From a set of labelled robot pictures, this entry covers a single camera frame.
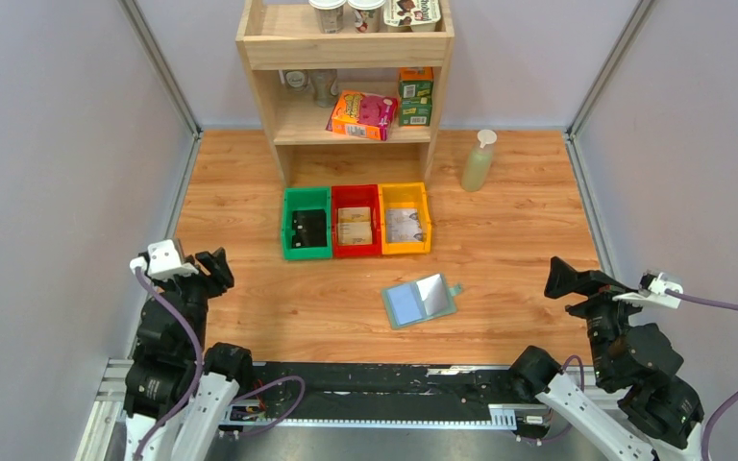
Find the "grey-green card holder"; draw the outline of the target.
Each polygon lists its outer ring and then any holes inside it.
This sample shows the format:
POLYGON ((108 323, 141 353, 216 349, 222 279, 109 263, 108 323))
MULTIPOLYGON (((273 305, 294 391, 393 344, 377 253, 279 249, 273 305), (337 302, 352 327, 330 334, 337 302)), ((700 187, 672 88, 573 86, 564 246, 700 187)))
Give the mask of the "grey-green card holder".
POLYGON ((385 288, 381 298, 389 325, 397 330, 455 314, 455 297, 462 292, 461 283, 434 274, 385 288))

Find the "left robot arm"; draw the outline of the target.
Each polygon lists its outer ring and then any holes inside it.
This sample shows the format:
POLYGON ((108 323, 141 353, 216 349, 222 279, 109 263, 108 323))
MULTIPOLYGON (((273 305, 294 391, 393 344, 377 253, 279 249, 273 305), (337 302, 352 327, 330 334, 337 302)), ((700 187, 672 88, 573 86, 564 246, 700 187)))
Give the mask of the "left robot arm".
POLYGON ((127 460, 203 460, 223 413, 256 379, 249 350, 205 343, 209 301, 234 287, 223 248, 153 243, 130 262, 146 291, 125 376, 127 460))

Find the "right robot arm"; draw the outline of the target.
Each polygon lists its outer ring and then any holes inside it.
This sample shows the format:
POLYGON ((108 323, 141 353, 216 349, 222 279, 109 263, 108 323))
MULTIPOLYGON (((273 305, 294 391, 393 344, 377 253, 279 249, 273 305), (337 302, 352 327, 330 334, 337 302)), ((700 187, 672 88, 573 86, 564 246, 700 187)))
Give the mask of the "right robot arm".
POLYGON ((510 366, 512 394, 549 406, 609 460, 708 459, 700 397, 677 375, 683 357, 657 324, 629 322, 645 307, 678 308, 682 292, 663 273, 648 272, 631 288, 600 270, 578 271, 552 257, 544 294, 583 297, 565 310, 585 321, 595 384, 608 394, 625 392, 618 407, 627 420, 620 423, 598 407, 561 364, 535 346, 510 366))

